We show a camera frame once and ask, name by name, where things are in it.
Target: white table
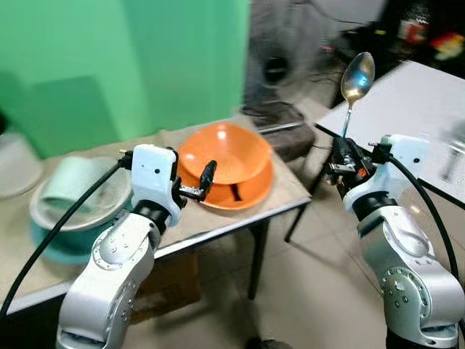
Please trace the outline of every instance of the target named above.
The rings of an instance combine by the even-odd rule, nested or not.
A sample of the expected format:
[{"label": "white table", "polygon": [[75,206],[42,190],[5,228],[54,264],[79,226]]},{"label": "white table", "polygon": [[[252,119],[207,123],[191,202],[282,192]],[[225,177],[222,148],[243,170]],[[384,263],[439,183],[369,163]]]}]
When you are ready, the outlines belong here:
[{"label": "white table", "polygon": [[[347,103],[332,109],[317,127],[340,135]],[[419,179],[431,191],[465,209],[465,157],[449,182],[442,172],[450,156],[444,134],[465,119],[465,80],[425,65],[406,62],[375,82],[355,103],[347,136],[367,151],[383,135],[429,135],[431,150]]]},{"label": "white table", "polygon": [[[228,121],[253,129],[250,121],[244,116],[236,116]],[[140,143],[169,145],[177,148],[184,139],[203,126],[188,127],[173,132],[161,131],[152,136],[103,145],[87,151],[73,152],[66,156],[115,156],[118,154],[118,149],[132,149]],[[64,157],[50,158],[44,162],[45,172],[42,180],[53,173],[58,162]],[[178,225],[168,229],[163,235],[160,248],[155,252],[154,258],[157,260],[180,253],[238,231],[240,228],[250,227],[255,238],[255,248],[248,295],[250,299],[253,299],[263,261],[268,222],[271,217],[298,209],[299,214],[291,227],[293,230],[304,208],[310,202],[310,196],[305,187],[275,154],[272,155],[272,162],[274,173],[272,189],[262,203],[250,209],[224,212],[206,209],[201,204],[190,201],[182,210]],[[28,217],[28,203],[32,192],[33,190],[30,190],[21,196],[0,201],[0,302],[4,299],[14,277],[35,249],[29,233]],[[40,258],[18,290],[9,308],[9,313],[29,308],[66,293],[80,269],[81,267],[67,267],[50,262],[47,258]]]}]

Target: orange bowl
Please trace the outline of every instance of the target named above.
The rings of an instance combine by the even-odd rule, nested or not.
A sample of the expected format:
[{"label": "orange bowl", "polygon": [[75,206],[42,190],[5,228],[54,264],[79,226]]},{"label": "orange bowl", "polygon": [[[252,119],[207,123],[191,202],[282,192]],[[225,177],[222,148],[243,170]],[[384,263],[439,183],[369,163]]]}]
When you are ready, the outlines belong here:
[{"label": "orange bowl", "polygon": [[258,175],[270,160],[271,146],[253,132],[228,122],[196,132],[179,147],[183,167],[199,178],[210,160],[218,163],[215,184],[244,182]]},{"label": "orange bowl", "polygon": [[[199,179],[190,174],[181,164],[178,166],[178,175],[181,177],[183,185],[198,187]],[[252,207],[267,197],[272,180],[273,167],[271,160],[269,160],[259,174],[245,182],[232,185],[213,184],[210,193],[206,200],[202,201],[202,204],[229,210]]]}]

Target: green backdrop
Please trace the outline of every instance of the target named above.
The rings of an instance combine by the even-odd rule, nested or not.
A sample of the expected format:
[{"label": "green backdrop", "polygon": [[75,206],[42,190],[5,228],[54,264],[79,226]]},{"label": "green backdrop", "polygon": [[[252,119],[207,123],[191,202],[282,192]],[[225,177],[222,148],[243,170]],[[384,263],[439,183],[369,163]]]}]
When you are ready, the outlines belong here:
[{"label": "green backdrop", "polygon": [[0,3],[0,108],[43,157],[223,119],[246,0]]}]

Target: table leg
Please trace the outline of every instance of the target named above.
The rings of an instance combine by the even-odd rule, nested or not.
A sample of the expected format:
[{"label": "table leg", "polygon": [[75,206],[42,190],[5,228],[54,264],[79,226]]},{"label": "table leg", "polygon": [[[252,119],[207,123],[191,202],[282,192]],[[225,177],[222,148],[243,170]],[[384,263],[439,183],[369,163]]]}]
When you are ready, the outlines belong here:
[{"label": "table leg", "polygon": [[320,185],[320,182],[321,180],[323,179],[323,176],[325,175],[325,165],[331,161],[331,157],[333,156],[333,152],[330,151],[329,154],[328,154],[328,157],[326,158],[323,166],[321,167],[321,170],[318,172],[318,175],[317,177],[315,178],[315,180],[313,181],[312,185],[310,186],[310,188],[308,189],[308,192],[311,194],[311,195],[315,195],[315,191],[318,189],[318,186]]},{"label": "table leg", "polygon": [[250,227],[255,240],[254,258],[252,260],[252,270],[250,273],[250,281],[248,285],[248,298],[250,300],[254,300],[256,296],[256,289],[258,287],[260,273],[262,271],[264,248],[267,244],[269,225],[270,219],[267,218]]},{"label": "table leg", "polygon": [[288,233],[286,234],[286,237],[284,238],[285,242],[289,242],[291,240],[292,234],[294,233],[294,230],[296,230],[297,225],[300,222],[300,219],[302,218],[302,215],[305,212],[305,209],[307,208],[308,204],[302,205],[299,207],[299,211],[297,212],[296,219],[292,223],[291,228],[289,229]]}]

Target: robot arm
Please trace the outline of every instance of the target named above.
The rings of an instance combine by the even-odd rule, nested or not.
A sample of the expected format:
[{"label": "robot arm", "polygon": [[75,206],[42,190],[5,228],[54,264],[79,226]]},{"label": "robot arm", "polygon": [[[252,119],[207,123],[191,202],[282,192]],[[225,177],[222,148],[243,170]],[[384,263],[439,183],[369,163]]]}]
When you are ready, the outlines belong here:
[{"label": "robot arm", "polygon": [[457,323],[465,313],[460,283],[436,261],[431,241],[397,205],[408,181],[391,163],[373,161],[388,151],[416,176],[428,147],[425,140],[384,137],[371,159],[353,140],[337,138],[327,168],[346,210],[360,221],[363,258],[383,293],[387,348],[455,348]]},{"label": "robot arm", "polygon": [[138,145],[132,158],[131,213],[103,231],[89,264],[66,294],[57,330],[59,349],[115,349],[124,341],[134,297],[153,266],[167,226],[176,225],[187,201],[205,199],[216,162],[204,170],[200,188],[181,185],[176,152]]}]

